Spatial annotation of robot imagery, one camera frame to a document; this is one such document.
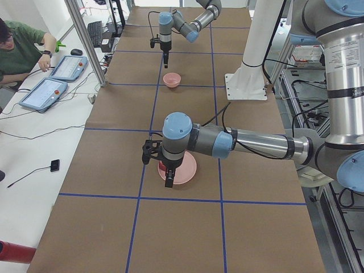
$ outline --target metal post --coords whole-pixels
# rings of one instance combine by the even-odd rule
[[[72,18],[77,34],[80,37],[81,43],[86,50],[87,56],[95,72],[97,80],[100,83],[100,86],[105,86],[106,84],[105,75],[100,67],[100,63],[93,48],[91,39],[87,33],[85,23],[82,19],[80,11],[78,10],[77,0],[64,0],[64,2],[67,5],[68,12]]]

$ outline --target computer mouse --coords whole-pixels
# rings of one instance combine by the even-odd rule
[[[71,50],[71,55],[81,56],[83,54],[82,50],[74,48]]]

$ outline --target man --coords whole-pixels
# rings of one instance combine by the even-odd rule
[[[41,52],[35,43],[44,44]],[[56,38],[26,24],[0,18],[0,85],[22,82],[38,62],[45,72],[51,67]]]

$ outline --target pink bowl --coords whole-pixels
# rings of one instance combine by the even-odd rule
[[[169,88],[174,88],[180,84],[181,76],[177,73],[167,73],[163,77],[163,82]]]

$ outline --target brown table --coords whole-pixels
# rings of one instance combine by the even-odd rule
[[[246,9],[223,9],[195,43],[173,34],[164,69],[150,10],[168,8],[132,11],[28,272],[325,272],[292,161],[193,153],[196,175],[173,189],[156,160],[142,164],[166,115],[202,124],[226,105],[224,74],[240,66],[250,27]],[[182,9],[187,22],[202,11]],[[179,87],[163,85],[167,72],[181,74]],[[267,97],[233,101],[226,125],[283,133]]]

